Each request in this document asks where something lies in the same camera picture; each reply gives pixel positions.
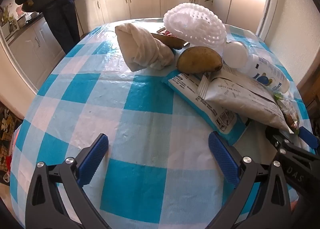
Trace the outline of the white plastic bottle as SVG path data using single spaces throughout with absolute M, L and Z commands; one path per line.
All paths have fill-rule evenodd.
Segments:
M 286 93 L 290 88 L 289 80 L 280 68 L 259 55 L 249 53 L 242 42 L 228 42 L 222 58 L 229 67 L 256 80 L 272 92 Z

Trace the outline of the blue checkered tablecloth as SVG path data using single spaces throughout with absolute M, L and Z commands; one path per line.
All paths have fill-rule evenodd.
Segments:
M 228 110 L 197 112 L 164 81 L 175 65 L 132 72 L 115 23 L 95 28 L 56 66 L 29 106 L 11 163 L 17 221 L 36 165 L 62 163 L 108 137 L 108 154 L 88 198 L 112 228 L 205 228 L 233 186 L 208 147 L 217 130 L 242 156 L 270 165 L 275 148 L 266 127 Z

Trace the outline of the grey foil sachet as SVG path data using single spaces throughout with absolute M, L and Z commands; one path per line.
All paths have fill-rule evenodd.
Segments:
M 197 92 L 208 103 L 217 104 L 267 126 L 292 132 L 269 91 L 225 64 L 217 72 L 205 73 Z

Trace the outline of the green snack packet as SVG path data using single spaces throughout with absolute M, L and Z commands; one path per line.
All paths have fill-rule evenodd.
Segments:
M 294 134 L 299 134 L 299 115 L 295 105 L 291 100 L 286 99 L 282 94 L 275 93 L 274 100 L 284 115 L 285 121 Z

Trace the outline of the white kitchen cabinets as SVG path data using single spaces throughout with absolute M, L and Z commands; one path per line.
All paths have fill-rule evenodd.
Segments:
M 75 0 L 79 34 L 86 35 L 110 22 L 159 18 L 184 2 L 208 9 L 213 7 L 213 0 Z M 7 44 L 16 64 L 35 90 L 65 55 L 42 16 L 19 30 Z

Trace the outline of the white cloth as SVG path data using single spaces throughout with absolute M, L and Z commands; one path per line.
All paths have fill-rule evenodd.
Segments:
M 161 70 L 174 62 L 174 53 L 151 33 L 131 23 L 115 27 L 123 59 L 132 72 L 145 68 Z

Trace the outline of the white foam fruit net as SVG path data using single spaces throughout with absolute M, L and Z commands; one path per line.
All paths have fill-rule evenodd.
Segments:
M 227 37 L 223 22 L 208 8 L 194 3 L 181 3 L 168 10 L 164 27 L 175 37 L 196 46 L 212 49 L 222 46 Z

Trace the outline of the red snack packet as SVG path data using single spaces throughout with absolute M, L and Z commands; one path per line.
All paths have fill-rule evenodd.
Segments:
M 165 27 L 159 29 L 156 33 L 164 36 L 174 37 L 174 35 L 171 32 L 169 32 Z

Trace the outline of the blue green wipes pack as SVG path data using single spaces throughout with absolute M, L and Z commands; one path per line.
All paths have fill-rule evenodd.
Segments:
M 198 76 L 174 70 L 163 78 L 163 83 L 184 99 L 228 144 L 235 144 L 246 131 L 248 118 L 200 97 Z

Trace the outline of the brown potato half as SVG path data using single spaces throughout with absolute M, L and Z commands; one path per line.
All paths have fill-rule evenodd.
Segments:
M 222 68 L 222 58 L 215 50 L 204 46 L 186 49 L 177 60 L 177 69 L 187 74 L 217 72 Z

